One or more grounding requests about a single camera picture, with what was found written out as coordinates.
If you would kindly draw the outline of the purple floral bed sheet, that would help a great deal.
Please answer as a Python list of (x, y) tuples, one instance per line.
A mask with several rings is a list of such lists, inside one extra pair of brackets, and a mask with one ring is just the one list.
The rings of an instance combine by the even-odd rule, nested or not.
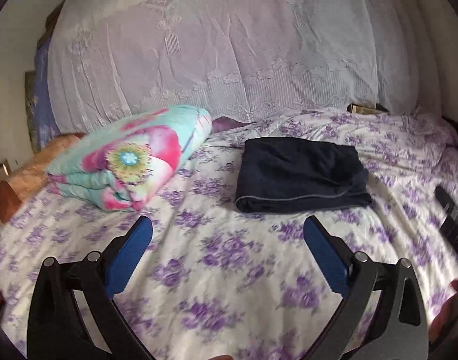
[(245, 141), (260, 136), (356, 148), (372, 205), (318, 220), (376, 261), (409, 258), (435, 318), (458, 278), (434, 197), (442, 185), (458, 203), (452, 128), (429, 115), (306, 111), (211, 136), (149, 202), (152, 242), (116, 297), (148, 349), (158, 359), (298, 359), (335, 311), (340, 298), (303, 240), (306, 215), (234, 207)]

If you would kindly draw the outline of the white lace covered headboard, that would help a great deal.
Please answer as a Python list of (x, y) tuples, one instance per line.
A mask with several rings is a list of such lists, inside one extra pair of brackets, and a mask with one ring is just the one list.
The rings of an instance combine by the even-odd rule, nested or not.
[(58, 127), (194, 105), (241, 122), (284, 108), (416, 108), (415, 0), (65, 0), (49, 50)]

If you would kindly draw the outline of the dark navy pants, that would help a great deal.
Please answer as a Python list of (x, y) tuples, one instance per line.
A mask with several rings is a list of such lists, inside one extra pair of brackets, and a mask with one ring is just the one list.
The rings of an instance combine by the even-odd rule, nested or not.
[(235, 205), (244, 213), (290, 214), (367, 207), (368, 170), (351, 145), (295, 137), (245, 141)]

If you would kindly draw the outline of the blue patterned cloth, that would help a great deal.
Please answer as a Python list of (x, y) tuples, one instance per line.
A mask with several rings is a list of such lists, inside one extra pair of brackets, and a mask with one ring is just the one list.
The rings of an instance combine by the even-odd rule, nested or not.
[(35, 54), (34, 126), (38, 147), (44, 148), (60, 134), (49, 97), (47, 72), (51, 38), (38, 47)]

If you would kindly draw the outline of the orange brown pillow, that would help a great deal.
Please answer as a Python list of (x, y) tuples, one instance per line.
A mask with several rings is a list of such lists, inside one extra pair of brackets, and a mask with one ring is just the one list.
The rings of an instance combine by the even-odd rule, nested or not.
[(20, 207), (47, 184), (46, 167), (79, 142), (85, 133), (68, 133), (52, 139), (28, 163), (0, 181), (0, 224), (6, 224)]

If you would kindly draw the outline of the folded teal pink floral quilt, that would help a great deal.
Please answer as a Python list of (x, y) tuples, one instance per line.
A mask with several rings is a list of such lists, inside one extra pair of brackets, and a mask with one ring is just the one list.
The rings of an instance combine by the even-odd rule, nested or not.
[(46, 168), (52, 193), (104, 211), (141, 211), (206, 141), (208, 111), (170, 106), (89, 133)]

